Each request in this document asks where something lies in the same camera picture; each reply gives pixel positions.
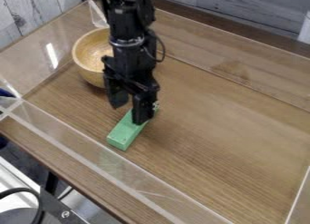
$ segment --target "wooden table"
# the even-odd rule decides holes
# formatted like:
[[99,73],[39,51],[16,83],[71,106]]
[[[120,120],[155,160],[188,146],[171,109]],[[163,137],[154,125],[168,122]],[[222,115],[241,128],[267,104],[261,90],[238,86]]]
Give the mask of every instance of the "wooden table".
[[[107,145],[130,105],[114,111],[76,73],[71,45],[92,28],[80,5],[1,52],[0,73],[31,104]],[[310,59],[163,11],[154,29],[171,56],[155,72],[162,109],[128,152],[110,149],[230,221],[283,223],[310,165]],[[37,56],[49,42],[62,59],[53,74]],[[0,132],[124,222],[174,220],[11,117]],[[59,138],[100,164],[91,142]]]

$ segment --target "screw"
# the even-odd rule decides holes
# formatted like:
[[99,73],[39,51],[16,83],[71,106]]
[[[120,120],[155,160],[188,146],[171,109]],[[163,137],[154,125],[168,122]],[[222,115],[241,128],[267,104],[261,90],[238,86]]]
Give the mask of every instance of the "screw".
[[71,213],[68,211],[63,211],[62,218],[67,219],[70,217]]

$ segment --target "green block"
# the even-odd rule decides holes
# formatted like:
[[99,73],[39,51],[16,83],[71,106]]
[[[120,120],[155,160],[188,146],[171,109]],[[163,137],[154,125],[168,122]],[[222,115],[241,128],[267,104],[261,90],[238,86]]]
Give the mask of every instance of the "green block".
[[148,122],[143,123],[142,125],[135,125],[132,123],[132,113],[130,111],[107,137],[110,145],[119,150],[126,151],[147,123]]

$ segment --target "wooden bowl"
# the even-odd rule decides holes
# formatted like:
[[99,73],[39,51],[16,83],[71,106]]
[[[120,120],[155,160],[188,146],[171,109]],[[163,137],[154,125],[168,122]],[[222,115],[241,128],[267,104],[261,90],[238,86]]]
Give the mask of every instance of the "wooden bowl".
[[79,74],[99,88],[104,88],[102,57],[112,56],[110,29],[96,29],[80,37],[72,47],[72,59],[79,66]]

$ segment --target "bowl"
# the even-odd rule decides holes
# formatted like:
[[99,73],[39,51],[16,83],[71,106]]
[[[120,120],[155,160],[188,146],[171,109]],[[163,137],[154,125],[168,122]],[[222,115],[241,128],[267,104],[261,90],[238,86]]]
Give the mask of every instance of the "bowl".
[[99,88],[104,88],[102,57],[112,56],[110,29],[96,29],[80,37],[72,47],[72,59],[79,67],[79,74]]

